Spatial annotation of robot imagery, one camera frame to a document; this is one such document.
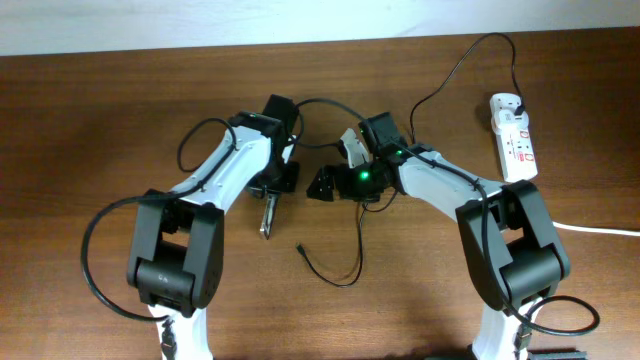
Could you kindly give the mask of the black smartphone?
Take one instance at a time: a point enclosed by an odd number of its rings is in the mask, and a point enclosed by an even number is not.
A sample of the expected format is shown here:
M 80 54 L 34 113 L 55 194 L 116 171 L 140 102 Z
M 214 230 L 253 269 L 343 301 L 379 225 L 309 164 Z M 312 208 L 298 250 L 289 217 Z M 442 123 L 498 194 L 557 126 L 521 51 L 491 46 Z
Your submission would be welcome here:
M 260 225 L 260 234 L 265 240 L 271 237 L 275 213 L 280 196 L 275 193 L 266 195 L 265 211 Z

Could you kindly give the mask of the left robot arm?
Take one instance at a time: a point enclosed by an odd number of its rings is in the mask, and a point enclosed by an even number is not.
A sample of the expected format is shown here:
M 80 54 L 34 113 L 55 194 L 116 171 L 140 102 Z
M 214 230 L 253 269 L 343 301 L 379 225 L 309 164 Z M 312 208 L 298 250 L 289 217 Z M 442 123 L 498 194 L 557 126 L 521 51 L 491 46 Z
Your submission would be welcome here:
M 291 99 L 272 95 L 262 112 L 234 115 L 203 164 L 139 205 L 127 281 L 158 320 L 162 358 L 211 358 L 206 308 L 223 270 L 224 216 L 247 190 L 268 200 L 262 233 L 270 235 L 278 196 L 296 186 L 289 135 L 298 114 Z

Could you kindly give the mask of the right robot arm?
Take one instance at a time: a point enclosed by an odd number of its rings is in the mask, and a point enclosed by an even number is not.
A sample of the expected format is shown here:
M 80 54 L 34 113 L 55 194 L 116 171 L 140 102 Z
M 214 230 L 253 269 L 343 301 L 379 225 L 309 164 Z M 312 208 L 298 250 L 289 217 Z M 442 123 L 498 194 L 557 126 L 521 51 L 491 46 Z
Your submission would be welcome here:
M 473 359 L 532 359 L 541 308 L 570 273 L 566 250 L 537 187 L 478 177 L 425 144 L 410 145 L 388 113 L 361 121 L 338 143 L 346 161 L 322 167 L 308 197 L 376 202 L 390 188 L 422 200 L 458 226 L 471 281 L 484 302 Z

